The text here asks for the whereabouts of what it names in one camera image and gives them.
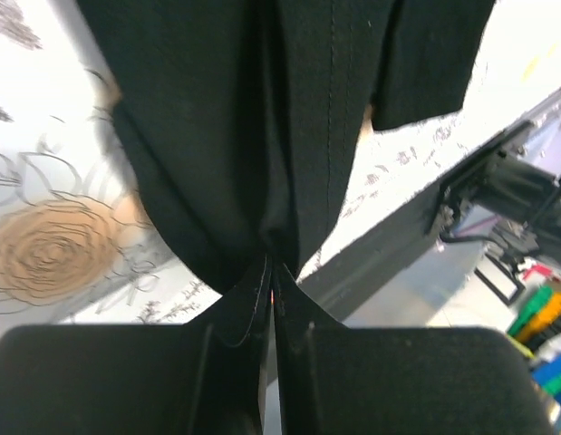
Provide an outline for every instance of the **black fabric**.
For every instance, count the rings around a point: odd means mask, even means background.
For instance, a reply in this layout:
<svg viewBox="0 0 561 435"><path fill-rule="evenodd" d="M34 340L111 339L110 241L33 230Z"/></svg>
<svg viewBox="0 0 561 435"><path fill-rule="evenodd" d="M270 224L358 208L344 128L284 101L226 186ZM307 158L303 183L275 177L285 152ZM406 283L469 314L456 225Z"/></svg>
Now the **black fabric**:
<svg viewBox="0 0 561 435"><path fill-rule="evenodd" d="M219 292L264 248L297 274L375 127L458 110L493 0L79 0L121 87L150 219Z"/></svg>
<svg viewBox="0 0 561 435"><path fill-rule="evenodd" d="M526 363L496 331L317 328L306 341L319 429L302 433L554 434Z"/></svg>

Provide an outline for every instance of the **white surface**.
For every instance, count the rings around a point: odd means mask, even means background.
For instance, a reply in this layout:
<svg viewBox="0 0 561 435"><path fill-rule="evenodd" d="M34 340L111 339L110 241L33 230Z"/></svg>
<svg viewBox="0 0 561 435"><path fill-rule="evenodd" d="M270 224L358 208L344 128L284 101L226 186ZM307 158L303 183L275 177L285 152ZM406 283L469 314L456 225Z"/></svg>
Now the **white surface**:
<svg viewBox="0 0 561 435"><path fill-rule="evenodd" d="M441 311L448 326L487 326L502 332L516 319L516 315L476 276L473 276Z"/></svg>
<svg viewBox="0 0 561 435"><path fill-rule="evenodd" d="M83 205L88 197L102 205L98 216L110 219L106 241L118 256L100 279L48 297L38 297L36 283L4 275L2 265L0 334L68 313L76 322L186 322L218 296L171 257L137 210L135 179L105 112L119 92L84 21L68 0L17 3L19 28L34 33L41 49L0 33L0 108L13 120L0 121L0 228L29 207L60 200L55 191ZM560 85L561 0L500 1L463 111L361 137L341 219L303 275Z"/></svg>

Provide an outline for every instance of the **black cable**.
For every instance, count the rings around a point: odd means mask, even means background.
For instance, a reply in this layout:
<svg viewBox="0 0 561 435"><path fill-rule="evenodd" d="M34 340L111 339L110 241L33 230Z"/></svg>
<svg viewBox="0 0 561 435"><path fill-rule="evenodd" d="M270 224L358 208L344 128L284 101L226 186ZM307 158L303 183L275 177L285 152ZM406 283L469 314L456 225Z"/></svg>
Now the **black cable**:
<svg viewBox="0 0 561 435"><path fill-rule="evenodd" d="M499 301L503 305L509 306L509 300L506 295L501 293L499 289L485 275L483 275L483 273L481 273L479 269L476 268L473 273L479 278L479 281L481 281L489 290L491 290L491 293L498 297Z"/></svg>
<svg viewBox="0 0 561 435"><path fill-rule="evenodd" d="M513 285L516 286L516 291L514 292L514 294L512 296L510 296L508 298L508 301L506 302L506 306L511 306L513 305L520 296L522 296L524 294L524 291L526 290L526 286L524 284L522 284L517 278L516 275L514 275L514 272L512 272L512 270L509 270L507 267L505 267L498 259L496 259L493 256L490 256L488 254L486 254L486 258L491 262L492 265L494 265L495 267L498 268L498 270L504 274L504 276L509 279Z"/></svg>
<svg viewBox="0 0 561 435"><path fill-rule="evenodd" d="M440 240L443 243L447 243L447 244L474 243L474 242L497 243L490 236L453 236L453 235L448 234L448 233L441 233L440 234Z"/></svg>

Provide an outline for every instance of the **tan rose print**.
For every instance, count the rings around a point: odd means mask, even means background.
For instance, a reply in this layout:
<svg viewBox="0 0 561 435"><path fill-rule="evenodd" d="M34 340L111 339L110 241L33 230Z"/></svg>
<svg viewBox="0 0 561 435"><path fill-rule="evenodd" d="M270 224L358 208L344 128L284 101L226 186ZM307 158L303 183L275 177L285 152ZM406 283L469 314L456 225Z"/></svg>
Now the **tan rose print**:
<svg viewBox="0 0 561 435"><path fill-rule="evenodd" d="M58 302L101 279L124 225L89 197L55 194L0 220L0 290L31 305Z"/></svg>
<svg viewBox="0 0 561 435"><path fill-rule="evenodd" d="M124 225L134 225L139 228L152 226L141 199L137 194L126 195L113 207L113 217Z"/></svg>

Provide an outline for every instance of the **black garment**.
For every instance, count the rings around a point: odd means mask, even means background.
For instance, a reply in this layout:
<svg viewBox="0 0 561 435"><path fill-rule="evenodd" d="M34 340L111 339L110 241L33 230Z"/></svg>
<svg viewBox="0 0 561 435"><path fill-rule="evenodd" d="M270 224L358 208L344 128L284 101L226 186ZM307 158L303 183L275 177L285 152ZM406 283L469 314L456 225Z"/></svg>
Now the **black garment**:
<svg viewBox="0 0 561 435"><path fill-rule="evenodd" d="M174 253L219 292L257 252L297 274L376 129L460 108L493 0L79 0L115 128Z"/></svg>

